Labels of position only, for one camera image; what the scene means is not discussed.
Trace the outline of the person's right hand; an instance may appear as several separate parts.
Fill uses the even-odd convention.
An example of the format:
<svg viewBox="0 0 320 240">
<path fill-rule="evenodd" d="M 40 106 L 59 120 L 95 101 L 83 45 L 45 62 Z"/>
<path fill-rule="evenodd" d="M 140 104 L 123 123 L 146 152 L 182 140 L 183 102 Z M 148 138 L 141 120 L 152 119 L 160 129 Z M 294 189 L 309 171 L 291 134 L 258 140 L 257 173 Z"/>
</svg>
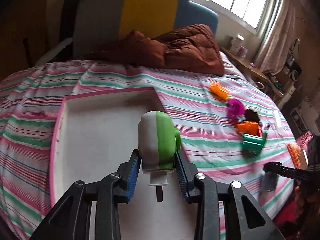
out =
<svg viewBox="0 0 320 240">
<path fill-rule="evenodd" d="M 319 190 L 315 191 L 312 195 L 302 193 L 300 186 L 295 187 L 295 216 L 300 217 L 307 205 L 310 205 L 310 216 L 317 217 L 319 215 Z"/>
</svg>

